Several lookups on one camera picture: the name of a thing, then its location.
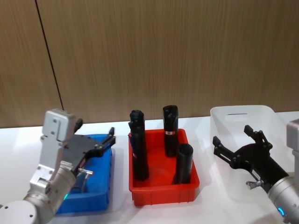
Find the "white table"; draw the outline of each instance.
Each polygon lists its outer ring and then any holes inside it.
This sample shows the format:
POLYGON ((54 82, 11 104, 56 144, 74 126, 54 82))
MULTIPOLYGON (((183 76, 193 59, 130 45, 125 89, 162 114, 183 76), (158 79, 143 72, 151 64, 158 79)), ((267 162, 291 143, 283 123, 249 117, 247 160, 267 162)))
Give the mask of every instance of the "white table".
MULTIPOLYGON (((299 112, 283 112, 278 116, 286 124, 299 118, 299 112)), ((163 121, 148 120, 145 125, 146 129, 159 129, 163 128, 163 121)), ((186 130, 189 144, 194 148, 193 159, 200 178, 200 192, 195 201, 136 208, 128 190, 128 123, 85 124, 77 133, 107 133, 112 126, 115 127, 116 144, 113 146, 109 209, 98 213, 60 215, 51 224, 283 223, 266 194, 256 203, 238 202, 227 194, 221 178, 223 170, 219 167, 228 164, 213 155, 210 117, 179 119, 179 127, 186 130)), ((39 161, 40 136, 41 127, 0 129, 0 204, 21 200, 26 195, 39 161)))

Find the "wood grain panel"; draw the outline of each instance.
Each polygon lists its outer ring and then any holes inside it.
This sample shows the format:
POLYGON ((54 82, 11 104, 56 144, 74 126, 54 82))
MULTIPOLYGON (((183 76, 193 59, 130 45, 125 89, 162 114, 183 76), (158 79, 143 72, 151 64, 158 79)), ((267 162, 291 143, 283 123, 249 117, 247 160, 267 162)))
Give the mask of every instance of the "wood grain panel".
POLYGON ((61 108, 34 0, 0 1, 0 127, 34 126, 61 108))
POLYGON ((297 0, 38 0, 66 109, 87 122, 299 110, 297 0))

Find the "black cylindrical object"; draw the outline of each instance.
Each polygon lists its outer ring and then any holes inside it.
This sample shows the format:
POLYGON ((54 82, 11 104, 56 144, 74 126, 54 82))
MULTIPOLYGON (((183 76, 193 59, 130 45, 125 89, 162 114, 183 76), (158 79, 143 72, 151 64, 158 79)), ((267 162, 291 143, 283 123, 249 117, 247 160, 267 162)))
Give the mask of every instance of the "black cylindrical object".
POLYGON ((144 114, 140 110, 133 110, 130 113, 130 119, 130 142, 133 149, 134 177, 137 180, 143 181, 149 177, 149 165, 145 144, 144 114))
POLYGON ((190 183, 193 161, 193 148, 189 144, 180 144, 177 150, 176 173, 173 184, 190 183))
POLYGON ((178 107, 163 107, 164 115, 164 148, 167 156, 175 156, 178 148, 178 107))

